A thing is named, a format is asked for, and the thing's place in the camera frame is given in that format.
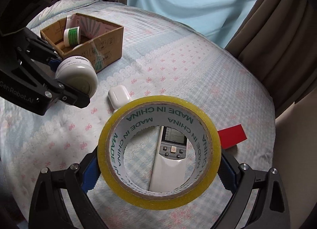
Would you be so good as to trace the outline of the brown cardboard box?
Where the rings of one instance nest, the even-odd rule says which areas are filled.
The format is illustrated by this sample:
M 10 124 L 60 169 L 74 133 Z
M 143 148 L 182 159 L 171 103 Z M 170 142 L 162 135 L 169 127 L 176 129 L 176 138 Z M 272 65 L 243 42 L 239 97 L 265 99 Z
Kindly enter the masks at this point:
M 71 28 L 78 27 L 78 44 L 69 45 L 66 35 Z M 122 57 L 124 27 L 93 16 L 75 13 L 62 18 L 40 31 L 61 56 L 82 56 L 88 59 L 96 72 Z

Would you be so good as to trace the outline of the green label jar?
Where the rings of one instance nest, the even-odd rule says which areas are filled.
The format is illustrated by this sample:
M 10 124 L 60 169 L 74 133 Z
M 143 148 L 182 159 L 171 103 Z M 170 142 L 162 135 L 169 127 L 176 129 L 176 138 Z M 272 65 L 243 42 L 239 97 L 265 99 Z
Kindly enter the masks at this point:
M 80 27 L 66 28 L 63 34 L 63 41 L 66 47 L 79 45 L 81 42 Z

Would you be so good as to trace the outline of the white cream jar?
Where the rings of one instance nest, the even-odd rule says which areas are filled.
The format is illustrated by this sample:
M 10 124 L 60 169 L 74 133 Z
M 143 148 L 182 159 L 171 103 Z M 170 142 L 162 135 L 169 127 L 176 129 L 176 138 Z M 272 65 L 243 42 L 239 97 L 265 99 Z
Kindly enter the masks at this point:
M 82 56 L 66 58 L 57 67 L 55 79 L 61 80 L 75 89 L 94 96 L 98 86 L 98 78 L 91 62 Z

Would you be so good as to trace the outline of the white earbuds case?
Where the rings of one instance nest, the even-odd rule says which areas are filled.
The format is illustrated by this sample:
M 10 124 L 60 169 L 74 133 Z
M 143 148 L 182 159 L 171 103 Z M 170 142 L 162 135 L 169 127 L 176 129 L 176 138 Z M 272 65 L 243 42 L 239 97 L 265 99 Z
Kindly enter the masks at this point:
M 114 111 L 117 111 L 127 103 L 131 102 L 130 94 L 123 85 L 110 88 L 108 91 L 108 98 Z

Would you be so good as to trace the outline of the brown right curtain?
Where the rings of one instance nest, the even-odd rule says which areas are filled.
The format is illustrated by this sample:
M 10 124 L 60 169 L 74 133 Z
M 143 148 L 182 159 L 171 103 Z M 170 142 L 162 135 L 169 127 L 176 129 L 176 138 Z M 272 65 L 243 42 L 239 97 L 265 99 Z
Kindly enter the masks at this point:
M 257 0 L 225 49 L 263 84 L 280 116 L 316 88 L 316 0 Z

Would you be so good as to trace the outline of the red and white carton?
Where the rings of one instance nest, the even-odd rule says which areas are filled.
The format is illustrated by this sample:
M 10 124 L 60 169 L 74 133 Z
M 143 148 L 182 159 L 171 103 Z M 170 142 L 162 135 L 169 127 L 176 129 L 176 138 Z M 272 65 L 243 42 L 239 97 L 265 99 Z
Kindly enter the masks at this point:
M 241 124 L 218 131 L 221 147 L 229 149 L 245 141 L 247 136 Z

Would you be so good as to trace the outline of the white remote control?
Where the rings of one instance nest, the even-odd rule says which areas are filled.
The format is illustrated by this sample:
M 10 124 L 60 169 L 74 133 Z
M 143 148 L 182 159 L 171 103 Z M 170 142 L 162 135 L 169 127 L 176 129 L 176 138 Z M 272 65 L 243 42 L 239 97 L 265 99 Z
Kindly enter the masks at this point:
M 187 138 L 181 132 L 161 126 L 149 190 L 172 191 L 185 182 Z

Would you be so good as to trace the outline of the checked floral bed sheet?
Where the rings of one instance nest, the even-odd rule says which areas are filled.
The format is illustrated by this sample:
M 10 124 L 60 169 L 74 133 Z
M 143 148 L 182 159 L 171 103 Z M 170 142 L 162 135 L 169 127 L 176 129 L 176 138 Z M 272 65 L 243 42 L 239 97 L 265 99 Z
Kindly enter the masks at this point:
M 29 220 L 40 169 L 68 168 L 93 151 L 112 115 L 108 90 L 124 85 L 132 99 L 172 95 L 203 110 L 217 130 L 241 124 L 247 140 L 230 149 L 239 163 L 272 166 L 275 109 L 264 86 L 234 57 L 185 26 L 162 16 L 101 0 L 62 0 L 27 25 L 37 35 L 73 13 L 124 26 L 122 58 L 98 73 L 98 89 L 85 109 L 58 102 L 38 116 L 1 98 L 2 176 Z M 148 189 L 159 128 L 133 138 L 124 154 L 129 177 Z M 88 197 L 109 228 L 211 228 L 230 199 L 215 178 L 199 198 L 178 209 L 154 211 L 119 198 L 99 178 Z

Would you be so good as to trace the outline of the yellow packing tape roll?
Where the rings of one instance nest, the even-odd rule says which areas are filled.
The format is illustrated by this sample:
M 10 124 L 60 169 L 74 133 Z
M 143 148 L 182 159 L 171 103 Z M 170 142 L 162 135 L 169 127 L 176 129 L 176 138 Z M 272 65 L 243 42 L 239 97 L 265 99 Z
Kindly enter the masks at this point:
M 124 154 L 132 138 L 160 129 L 150 189 L 129 177 Z M 211 119 L 195 105 L 166 95 L 133 100 L 106 122 L 97 147 L 98 165 L 108 186 L 123 200 L 148 210 L 186 205 L 216 177 L 221 143 Z

